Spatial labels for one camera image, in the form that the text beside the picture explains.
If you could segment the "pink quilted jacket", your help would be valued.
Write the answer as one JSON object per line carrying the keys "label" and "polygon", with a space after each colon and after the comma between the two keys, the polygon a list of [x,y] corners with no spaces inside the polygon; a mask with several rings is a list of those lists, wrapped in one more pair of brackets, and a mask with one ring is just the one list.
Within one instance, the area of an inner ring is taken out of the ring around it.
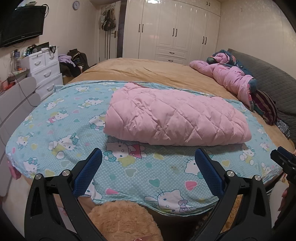
{"label": "pink quilted jacket", "polygon": [[129,82],[111,97],[104,132],[162,146],[220,146],[251,140],[245,116],[221,97]]}

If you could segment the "hanging bags on door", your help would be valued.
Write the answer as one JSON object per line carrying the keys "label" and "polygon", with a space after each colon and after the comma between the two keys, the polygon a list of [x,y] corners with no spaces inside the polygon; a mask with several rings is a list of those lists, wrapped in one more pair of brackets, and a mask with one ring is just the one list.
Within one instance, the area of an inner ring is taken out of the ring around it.
{"label": "hanging bags on door", "polygon": [[103,21],[103,24],[101,26],[102,30],[109,31],[116,27],[115,23],[115,15],[114,15],[114,9],[110,8],[108,11],[105,11],[105,18]]}

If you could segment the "white drawer chest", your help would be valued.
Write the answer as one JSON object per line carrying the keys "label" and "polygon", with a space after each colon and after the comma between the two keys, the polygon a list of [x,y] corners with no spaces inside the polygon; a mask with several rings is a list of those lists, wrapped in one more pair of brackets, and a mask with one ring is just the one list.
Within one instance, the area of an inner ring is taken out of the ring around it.
{"label": "white drawer chest", "polygon": [[56,46],[43,48],[22,58],[21,66],[29,70],[29,77],[35,78],[35,92],[41,97],[41,101],[53,93],[56,85],[63,85]]}

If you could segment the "grey quilted headboard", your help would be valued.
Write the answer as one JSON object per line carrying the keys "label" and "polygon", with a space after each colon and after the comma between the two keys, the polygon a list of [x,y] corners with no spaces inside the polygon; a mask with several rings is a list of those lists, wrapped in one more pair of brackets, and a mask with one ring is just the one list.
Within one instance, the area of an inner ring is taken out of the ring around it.
{"label": "grey quilted headboard", "polygon": [[275,101],[278,117],[288,125],[290,139],[295,142],[295,78],[266,61],[233,49],[228,51],[251,72],[257,80],[257,88]]}

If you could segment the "tan bed cover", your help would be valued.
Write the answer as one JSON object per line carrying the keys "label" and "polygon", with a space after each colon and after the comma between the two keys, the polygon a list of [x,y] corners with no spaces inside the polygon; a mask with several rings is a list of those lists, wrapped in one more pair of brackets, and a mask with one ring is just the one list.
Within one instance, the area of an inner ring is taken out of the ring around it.
{"label": "tan bed cover", "polygon": [[263,118],[247,110],[242,102],[214,79],[189,66],[154,60],[110,59],[93,66],[73,80],[74,83],[84,84],[88,81],[105,84],[110,87],[111,94],[132,82],[147,88],[176,89],[194,95],[221,97],[239,110],[247,120],[252,137],[243,144],[259,147],[264,151],[270,150],[272,145],[293,149],[291,142],[277,126],[266,124]]}

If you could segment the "dark striped blanket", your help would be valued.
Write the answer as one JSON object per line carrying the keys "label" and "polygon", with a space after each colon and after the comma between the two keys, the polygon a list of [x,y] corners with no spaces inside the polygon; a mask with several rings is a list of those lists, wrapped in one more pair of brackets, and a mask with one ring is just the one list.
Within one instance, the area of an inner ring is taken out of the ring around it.
{"label": "dark striped blanket", "polygon": [[268,125],[275,125],[278,119],[278,110],[272,98],[259,89],[251,93],[251,98],[254,103],[254,110]]}

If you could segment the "pink crumpled quilt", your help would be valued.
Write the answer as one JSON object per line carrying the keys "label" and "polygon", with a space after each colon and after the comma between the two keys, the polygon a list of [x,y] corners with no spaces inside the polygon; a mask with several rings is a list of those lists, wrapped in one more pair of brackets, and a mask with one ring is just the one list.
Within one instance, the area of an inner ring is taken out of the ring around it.
{"label": "pink crumpled quilt", "polygon": [[253,111],[254,103],[251,95],[257,90],[257,80],[234,55],[220,50],[209,56],[206,61],[191,61],[189,66],[213,78],[219,85],[234,94],[250,111]]}

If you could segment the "white glossy wardrobe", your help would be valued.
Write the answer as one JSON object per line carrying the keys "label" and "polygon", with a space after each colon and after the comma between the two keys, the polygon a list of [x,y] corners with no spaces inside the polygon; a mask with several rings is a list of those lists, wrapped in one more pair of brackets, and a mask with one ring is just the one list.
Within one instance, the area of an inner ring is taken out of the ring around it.
{"label": "white glossy wardrobe", "polygon": [[127,1],[124,58],[189,64],[215,53],[219,1]]}

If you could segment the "dark bag on chair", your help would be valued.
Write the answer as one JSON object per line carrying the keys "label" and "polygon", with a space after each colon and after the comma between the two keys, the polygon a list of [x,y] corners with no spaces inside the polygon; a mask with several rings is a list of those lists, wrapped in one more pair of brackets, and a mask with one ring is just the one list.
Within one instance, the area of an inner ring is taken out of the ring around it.
{"label": "dark bag on chair", "polygon": [[77,77],[89,69],[87,56],[85,53],[82,53],[77,49],[73,49],[70,50],[67,55],[71,57],[72,62],[75,64],[75,67],[70,68],[70,72],[73,77]]}

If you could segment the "Hello Kitty blue sheet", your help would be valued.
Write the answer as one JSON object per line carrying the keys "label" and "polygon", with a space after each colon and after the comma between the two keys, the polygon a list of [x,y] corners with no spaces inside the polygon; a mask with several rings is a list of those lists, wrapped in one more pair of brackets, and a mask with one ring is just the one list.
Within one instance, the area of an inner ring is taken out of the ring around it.
{"label": "Hello Kitty blue sheet", "polygon": [[217,202],[199,171],[195,147],[151,146],[104,133],[112,94],[123,81],[55,89],[11,135],[6,156],[28,178],[55,176],[99,148],[102,164],[86,195],[96,204],[129,200],[165,215],[197,215]]}

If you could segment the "black wall television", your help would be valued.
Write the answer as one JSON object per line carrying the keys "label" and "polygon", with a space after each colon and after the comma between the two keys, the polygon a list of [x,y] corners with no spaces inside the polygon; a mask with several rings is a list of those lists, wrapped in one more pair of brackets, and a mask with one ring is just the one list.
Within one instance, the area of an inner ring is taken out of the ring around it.
{"label": "black wall television", "polygon": [[47,11],[45,5],[16,8],[1,30],[1,48],[42,35]]}

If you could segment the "purple clothes pile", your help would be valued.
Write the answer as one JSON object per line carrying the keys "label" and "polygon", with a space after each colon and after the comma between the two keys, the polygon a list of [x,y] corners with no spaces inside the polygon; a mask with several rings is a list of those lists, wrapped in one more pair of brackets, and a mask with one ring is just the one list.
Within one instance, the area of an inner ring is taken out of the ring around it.
{"label": "purple clothes pile", "polygon": [[69,55],[59,55],[58,56],[58,61],[60,63],[67,63],[67,64],[72,64],[73,66],[75,66],[74,62],[72,61],[72,57]]}

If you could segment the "purple wall clock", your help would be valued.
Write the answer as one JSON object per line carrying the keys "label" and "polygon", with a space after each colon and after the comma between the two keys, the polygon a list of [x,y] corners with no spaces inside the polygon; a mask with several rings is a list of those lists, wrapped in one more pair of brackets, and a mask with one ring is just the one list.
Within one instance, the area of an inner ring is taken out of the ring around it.
{"label": "purple wall clock", "polygon": [[79,1],[74,1],[72,4],[72,8],[77,11],[80,8],[80,2]]}

